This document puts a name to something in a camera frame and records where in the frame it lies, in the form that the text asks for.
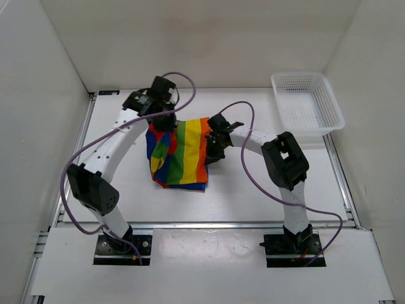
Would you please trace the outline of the rainbow striped shorts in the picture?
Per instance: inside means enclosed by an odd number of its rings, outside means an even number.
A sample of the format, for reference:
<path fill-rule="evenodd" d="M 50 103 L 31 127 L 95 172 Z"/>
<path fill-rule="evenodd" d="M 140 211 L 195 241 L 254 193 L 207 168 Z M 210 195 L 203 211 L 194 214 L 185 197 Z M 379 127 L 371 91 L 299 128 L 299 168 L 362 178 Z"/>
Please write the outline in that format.
<path fill-rule="evenodd" d="M 208 184 L 208 117 L 177 122 L 173 131 L 146 132 L 146 155 L 151 178 L 163 188 L 204 191 Z"/>

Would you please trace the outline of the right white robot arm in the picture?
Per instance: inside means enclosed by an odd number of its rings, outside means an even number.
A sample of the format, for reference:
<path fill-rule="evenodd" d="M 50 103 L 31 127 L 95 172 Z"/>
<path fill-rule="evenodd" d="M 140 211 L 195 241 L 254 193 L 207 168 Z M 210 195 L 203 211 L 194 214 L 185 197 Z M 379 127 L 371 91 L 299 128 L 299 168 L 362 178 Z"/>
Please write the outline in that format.
<path fill-rule="evenodd" d="M 290 132 L 272 137 L 245 128 L 241 122 L 230 124 L 220 113 L 209 118 L 208 125 L 211 131 L 208 135 L 206 164 L 224 159 L 225 148 L 231 146 L 263 157 L 268 175 L 281 194 L 284 245 L 291 253 L 302 251 L 313 234 L 304 199 L 309 162 L 295 137 Z"/>

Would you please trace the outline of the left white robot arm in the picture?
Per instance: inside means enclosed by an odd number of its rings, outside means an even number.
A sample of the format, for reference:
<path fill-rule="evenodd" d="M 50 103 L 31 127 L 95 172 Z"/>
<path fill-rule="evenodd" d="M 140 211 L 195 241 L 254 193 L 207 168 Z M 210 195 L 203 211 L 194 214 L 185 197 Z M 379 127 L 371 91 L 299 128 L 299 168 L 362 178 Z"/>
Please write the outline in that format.
<path fill-rule="evenodd" d="M 115 133 L 103 139 L 81 164 L 68 167 L 74 198 L 95 216 L 107 243 L 119 254 L 133 252 L 133 230 L 119 211 L 120 195 L 111 181 L 123 157 L 153 122 L 148 116 L 174 109 L 172 95 L 176 90 L 172 81 L 157 76 L 150 88 L 132 92 L 113 124 Z"/>

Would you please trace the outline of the white plastic mesh basket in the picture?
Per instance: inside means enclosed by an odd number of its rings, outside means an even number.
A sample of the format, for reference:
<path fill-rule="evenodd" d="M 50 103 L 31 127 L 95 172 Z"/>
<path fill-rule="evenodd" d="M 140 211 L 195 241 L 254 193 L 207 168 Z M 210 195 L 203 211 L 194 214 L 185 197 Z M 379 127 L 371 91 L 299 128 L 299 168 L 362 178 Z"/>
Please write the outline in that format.
<path fill-rule="evenodd" d="M 282 125 L 294 136 L 321 137 L 345 127 L 332 86 L 322 73 L 274 73 L 271 85 Z"/>

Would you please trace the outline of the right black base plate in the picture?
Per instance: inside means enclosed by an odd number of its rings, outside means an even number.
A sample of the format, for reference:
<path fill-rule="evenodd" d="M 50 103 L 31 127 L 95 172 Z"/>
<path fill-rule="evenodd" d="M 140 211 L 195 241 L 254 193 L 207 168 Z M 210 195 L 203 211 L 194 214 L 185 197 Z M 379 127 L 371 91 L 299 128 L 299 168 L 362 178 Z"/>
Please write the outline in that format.
<path fill-rule="evenodd" d="M 265 234 L 259 245 L 265 249 L 267 268 L 305 267 L 319 253 L 308 267 L 327 266 L 318 234 L 313 234 L 298 248 L 283 234 Z"/>

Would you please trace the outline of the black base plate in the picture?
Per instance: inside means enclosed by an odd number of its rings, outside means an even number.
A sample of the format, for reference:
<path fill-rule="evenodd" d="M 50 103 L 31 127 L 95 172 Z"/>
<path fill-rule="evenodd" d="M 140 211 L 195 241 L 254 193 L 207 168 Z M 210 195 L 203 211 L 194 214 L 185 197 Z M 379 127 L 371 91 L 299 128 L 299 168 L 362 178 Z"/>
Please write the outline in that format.
<path fill-rule="evenodd" d="M 133 234 L 132 244 L 137 252 L 126 243 L 119 242 L 111 236 L 100 233 L 94 250 L 94 265 L 149 266 L 153 245 L 152 234 Z"/>
<path fill-rule="evenodd" d="M 283 234 L 265 234 L 259 245 L 265 249 L 267 268 L 305 267 L 319 253 L 308 267 L 327 266 L 318 234 L 313 234 L 298 248 Z"/>

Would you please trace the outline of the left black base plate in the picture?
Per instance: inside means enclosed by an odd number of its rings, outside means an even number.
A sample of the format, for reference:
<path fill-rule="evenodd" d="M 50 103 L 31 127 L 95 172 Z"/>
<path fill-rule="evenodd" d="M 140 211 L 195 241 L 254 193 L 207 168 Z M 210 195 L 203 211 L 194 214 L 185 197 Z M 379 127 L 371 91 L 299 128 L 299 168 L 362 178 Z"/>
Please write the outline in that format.
<path fill-rule="evenodd" d="M 149 266 L 153 245 L 152 234 L 133 234 L 132 244 L 137 252 L 126 243 L 119 242 L 111 236 L 100 233 L 94 250 L 94 265 Z"/>

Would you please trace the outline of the aluminium front rail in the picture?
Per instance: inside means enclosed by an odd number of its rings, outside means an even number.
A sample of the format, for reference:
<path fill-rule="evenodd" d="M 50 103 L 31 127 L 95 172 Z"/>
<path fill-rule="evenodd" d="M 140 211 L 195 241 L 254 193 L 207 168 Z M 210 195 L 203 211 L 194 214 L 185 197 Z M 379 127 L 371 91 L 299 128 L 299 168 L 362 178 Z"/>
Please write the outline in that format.
<path fill-rule="evenodd" d="M 82 222 L 85 229 L 95 229 L 99 224 L 95 222 Z M 282 229 L 281 222 L 130 222 L 134 229 Z M 315 229 L 339 228 L 339 221 L 313 222 Z M 71 222 L 58 221 L 56 227 L 73 227 Z M 343 221 L 343 228 L 356 228 L 353 220 Z"/>

